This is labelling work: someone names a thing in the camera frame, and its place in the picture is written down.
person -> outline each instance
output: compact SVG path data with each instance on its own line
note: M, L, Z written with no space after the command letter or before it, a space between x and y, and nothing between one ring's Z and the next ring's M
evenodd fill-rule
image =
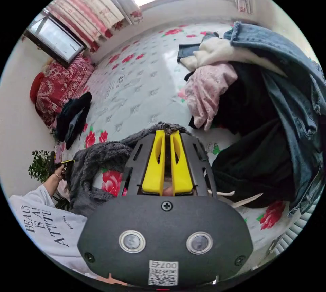
M57 209L52 197L63 179L64 166L56 169L46 182L25 196L11 196L9 204L26 234L44 253L62 265L107 283L126 283L117 281L110 275L103 278L93 273L81 256L77 243L87 218L82 215ZM172 196L172 187L163 192Z

potted plant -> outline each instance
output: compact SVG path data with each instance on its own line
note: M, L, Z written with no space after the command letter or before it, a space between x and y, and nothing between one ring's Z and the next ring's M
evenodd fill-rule
M28 168L28 175L31 178L35 178L37 181L44 183L49 177L49 162L51 159L50 151L33 151L34 156L32 164ZM53 196L53 199L57 202L55 207L59 209L68 210L69 202L63 198L59 192L56 192L57 196Z
M49 151L33 151L34 156L32 164L28 168L28 175L35 178L37 181L44 183L49 177Z

gray fuzzy blanket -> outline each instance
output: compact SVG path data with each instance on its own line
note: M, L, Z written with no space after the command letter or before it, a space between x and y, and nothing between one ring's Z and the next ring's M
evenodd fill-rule
M184 127L177 124L159 122L119 142L98 143L78 151L74 156L76 162L71 173L66 173L70 191L69 211L88 217L98 206L115 198L112 194L93 187L95 175L100 168L123 172L137 142L146 135L155 133L156 130L164 130L167 134L179 130L180 133L191 135Z

white t-shirt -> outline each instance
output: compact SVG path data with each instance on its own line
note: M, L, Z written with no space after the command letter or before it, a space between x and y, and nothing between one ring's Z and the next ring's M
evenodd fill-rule
M25 196L11 196L9 202L20 225L39 249L76 272L98 277L87 267L77 248L86 217L55 208L44 185Z

red floral blanket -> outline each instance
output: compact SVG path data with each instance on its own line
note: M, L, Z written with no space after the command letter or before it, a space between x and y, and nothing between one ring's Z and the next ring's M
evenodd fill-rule
M89 57L79 54L66 69L52 62L37 93L36 111L47 127L50 127L62 107L71 98L83 94L86 82L94 71Z

